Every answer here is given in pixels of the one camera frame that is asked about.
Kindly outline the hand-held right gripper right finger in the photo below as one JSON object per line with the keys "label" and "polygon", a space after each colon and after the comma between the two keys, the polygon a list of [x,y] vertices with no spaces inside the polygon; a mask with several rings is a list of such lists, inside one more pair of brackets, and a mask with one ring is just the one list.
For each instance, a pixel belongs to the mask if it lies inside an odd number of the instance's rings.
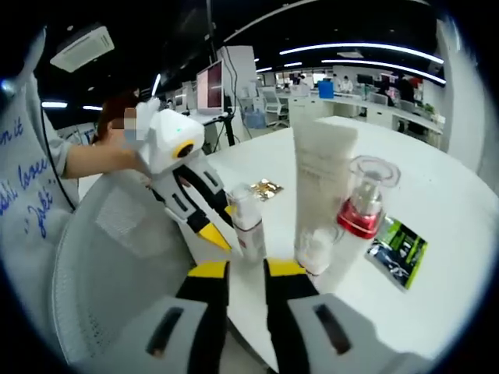
{"label": "hand-held right gripper right finger", "polygon": [[405,373],[407,358],[373,324],[321,294],[294,260],[264,260],[267,328],[280,373]]}

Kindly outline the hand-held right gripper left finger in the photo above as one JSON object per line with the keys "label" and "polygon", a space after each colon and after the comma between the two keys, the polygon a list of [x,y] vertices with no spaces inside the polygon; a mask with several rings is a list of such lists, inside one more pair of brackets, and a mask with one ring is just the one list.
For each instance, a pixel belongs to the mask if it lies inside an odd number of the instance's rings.
{"label": "hand-held right gripper left finger", "polygon": [[194,267],[175,296],[134,318],[112,349],[113,373],[218,373],[229,269],[227,260]]}

